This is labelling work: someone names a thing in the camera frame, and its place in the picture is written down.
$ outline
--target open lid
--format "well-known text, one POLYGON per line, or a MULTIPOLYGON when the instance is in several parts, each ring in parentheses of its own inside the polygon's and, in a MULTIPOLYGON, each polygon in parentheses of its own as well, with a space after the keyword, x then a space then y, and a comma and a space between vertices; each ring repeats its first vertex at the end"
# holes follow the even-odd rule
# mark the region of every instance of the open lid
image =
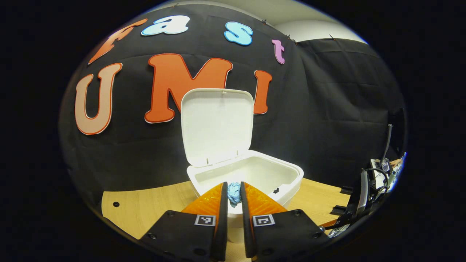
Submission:
POLYGON ((246 91, 199 88, 181 101, 188 162, 196 167, 235 158, 251 146, 254 100, 246 91))

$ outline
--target wooden table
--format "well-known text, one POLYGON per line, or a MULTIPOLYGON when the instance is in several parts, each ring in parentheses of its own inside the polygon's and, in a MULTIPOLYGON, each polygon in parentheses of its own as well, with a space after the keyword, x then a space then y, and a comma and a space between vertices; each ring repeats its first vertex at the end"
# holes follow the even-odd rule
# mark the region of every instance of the wooden table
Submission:
MULTIPOLYGON (((335 205, 346 206, 349 195, 340 188, 303 179, 301 188, 290 202, 288 210, 302 209, 317 225, 338 218, 330 212, 335 205)), ((123 231, 140 239, 167 210, 181 211, 196 199, 190 182, 152 189, 104 192, 102 214, 123 231)), ((251 261, 246 258, 244 244, 228 242, 226 261, 251 261)))

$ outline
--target letter cutout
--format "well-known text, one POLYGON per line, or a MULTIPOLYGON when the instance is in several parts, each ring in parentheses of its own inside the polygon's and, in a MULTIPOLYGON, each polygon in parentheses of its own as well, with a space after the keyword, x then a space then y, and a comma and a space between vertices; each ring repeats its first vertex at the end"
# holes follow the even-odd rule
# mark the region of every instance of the letter cutout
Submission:
POLYGON ((280 40, 272 40, 272 43, 275 45, 275 58, 278 63, 284 64, 285 58, 281 56, 281 53, 285 51, 285 48, 281 45, 280 40))
POLYGON ((254 114, 261 115, 267 113, 267 93, 268 85, 272 81, 272 76, 262 70, 254 71, 257 79, 256 96, 254 98, 254 114))
POLYGON ((114 32, 108 39, 105 41, 105 43, 100 47, 100 49, 97 51, 97 53, 89 60, 88 65, 90 65, 92 62, 97 60, 99 57, 103 56, 104 54, 108 53, 112 48, 115 46, 113 42, 115 40, 120 41, 122 40, 125 36, 127 36, 131 30, 133 30, 134 27, 140 26, 144 23, 147 22, 146 19, 142 19, 141 21, 137 21, 134 24, 131 24, 125 28, 122 28, 116 32, 114 32))
POLYGON ((181 112, 181 100, 195 88, 225 88, 228 72, 233 64, 225 59, 211 58, 193 78, 183 57, 178 54, 160 54, 149 59, 154 68, 152 82, 151 110, 144 118, 146 122, 168 122, 175 117, 175 111, 168 107, 169 94, 181 112))
POLYGON ((154 22, 154 25, 144 29, 142 35, 154 35, 154 34, 179 34, 188 30, 186 24, 189 21, 189 17, 185 15, 172 15, 159 19, 154 22))
POLYGON ((112 116, 113 80, 122 67, 121 63, 111 64, 100 70, 97 75, 100 78, 100 88, 99 109, 95 117, 88 117, 86 113, 87 88, 94 76, 87 75, 76 85, 75 119, 79 131, 83 134, 98 134, 109 125, 112 116))
POLYGON ((246 25, 238 22, 228 22, 225 24, 228 31, 223 34, 230 42, 235 42, 243 46, 250 45, 253 42, 251 35, 253 30, 246 25))

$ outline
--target blue tissue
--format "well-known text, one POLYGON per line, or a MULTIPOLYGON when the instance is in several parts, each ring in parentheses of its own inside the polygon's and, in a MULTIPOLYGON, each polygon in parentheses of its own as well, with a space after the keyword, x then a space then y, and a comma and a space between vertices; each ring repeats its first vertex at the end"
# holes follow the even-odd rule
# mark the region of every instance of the blue tissue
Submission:
POLYGON ((228 199, 230 200, 230 205, 236 207, 241 203, 241 184, 238 182, 233 182, 228 185, 227 189, 228 199))

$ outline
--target white plastic box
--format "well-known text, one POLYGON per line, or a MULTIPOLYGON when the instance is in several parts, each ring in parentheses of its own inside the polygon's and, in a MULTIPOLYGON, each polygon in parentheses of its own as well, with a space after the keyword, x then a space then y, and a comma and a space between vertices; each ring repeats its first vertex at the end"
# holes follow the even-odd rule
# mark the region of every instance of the white plastic box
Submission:
MULTIPOLYGON (((246 91, 193 89, 181 101, 181 130, 188 177, 199 197, 227 182, 246 182, 285 208, 299 190, 303 170, 294 164, 249 150, 254 100, 246 91)), ((228 202, 228 239, 242 243, 242 205, 228 202)))

